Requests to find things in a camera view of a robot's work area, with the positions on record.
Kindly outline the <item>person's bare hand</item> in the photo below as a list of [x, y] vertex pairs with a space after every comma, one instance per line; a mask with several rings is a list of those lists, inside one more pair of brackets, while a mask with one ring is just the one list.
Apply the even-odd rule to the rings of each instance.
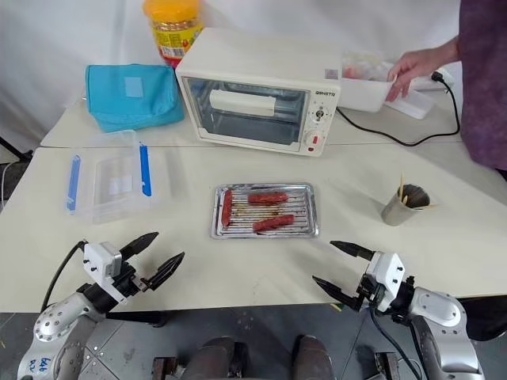
[[386, 101], [395, 101], [399, 95], [405, 97], [415, 78], [430, 75], [438, 67], [432, 49], [406, 52], [388, 71], [387, 80], [391, 83], [391, 89]]

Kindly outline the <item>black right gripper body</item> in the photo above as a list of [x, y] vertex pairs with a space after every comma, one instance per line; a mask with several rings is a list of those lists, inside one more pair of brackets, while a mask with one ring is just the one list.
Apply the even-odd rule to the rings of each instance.
[[385, 286], [378, 283], [369, 275], [363, 275], [356, 289], [357, 294], [368, 301], [368, 305], [377, 308], [383, 301]]

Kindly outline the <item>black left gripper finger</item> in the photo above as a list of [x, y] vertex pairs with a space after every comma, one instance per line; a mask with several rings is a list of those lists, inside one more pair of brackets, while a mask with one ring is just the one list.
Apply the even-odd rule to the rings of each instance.
[[165, 281], [168, 280], [178, 269], [181, 262], [184, 260], [185, 253], [181, 252], [176, 256], [171, 257], [167, 261], [165, 261], [156, 271], [156, 273], [150, 277], [149, 279], [142, 278], [141, 279], [141, 291], [146, 292], [148, 290], [155, 291], [161, 285], [164, 284]]
[[131, 258], [134, 255], [140, 254], [158, 235], [159, 232], [150, 232], [134, 239], [120, 249], [121, 256], [123, 258]]

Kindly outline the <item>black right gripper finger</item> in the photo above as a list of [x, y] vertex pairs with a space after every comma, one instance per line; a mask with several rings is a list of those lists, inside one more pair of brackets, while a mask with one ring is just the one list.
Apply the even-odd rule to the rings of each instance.
[[371, 260], [373, 258], [373, 252], [370, 249], [366, 249], [352, 242], [331, 241], [330, 244], [352, 257], [361, 257], [365, 260]]
[[316, 284], [324, 290], [326, 294], [328, 294], [331, 298], [338, 301], [340, 304], [349, 307], [351, 310], [359, 311], [361, 308], [361, 297], [351, 297], [345, 294], [340, 287], [330, 283], [327, 280], [318, 278], [313, 275], [312, 279], [316, 282]]

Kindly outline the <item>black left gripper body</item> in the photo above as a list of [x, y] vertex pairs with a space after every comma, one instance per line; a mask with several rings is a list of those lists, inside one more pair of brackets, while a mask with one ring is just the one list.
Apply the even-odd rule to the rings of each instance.
[[125, 297], [146, 290], [146, 284], [136, 276], [136, 269], [130, 264], [122, 264], [118, 275], [113, 276], [112, 285]]

